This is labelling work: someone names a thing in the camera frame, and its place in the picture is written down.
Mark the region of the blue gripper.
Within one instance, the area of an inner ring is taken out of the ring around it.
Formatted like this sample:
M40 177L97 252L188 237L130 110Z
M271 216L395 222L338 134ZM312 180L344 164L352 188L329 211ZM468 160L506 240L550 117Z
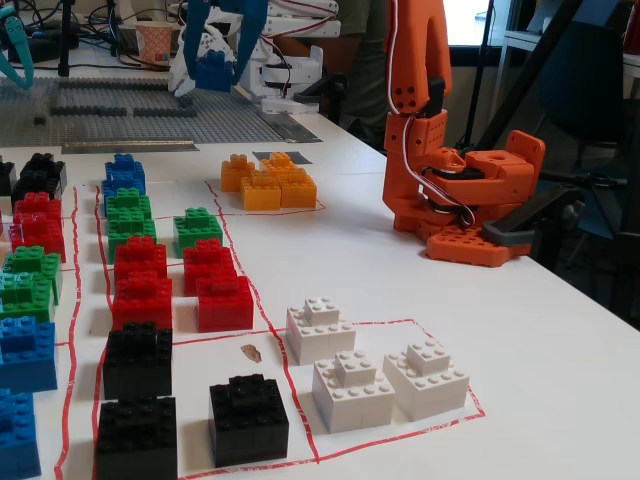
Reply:
M239 83L255 45L261 37L266 23L268 3L268 0L212 0L212 5L225 13L243 15L232 77L233 85ZM207 73L209 50L205 49L203 54L198 54L198 51L210 7L210 0L188 1L183 35L183 53L189 78L195 81L197 88L204 90L212 89Z

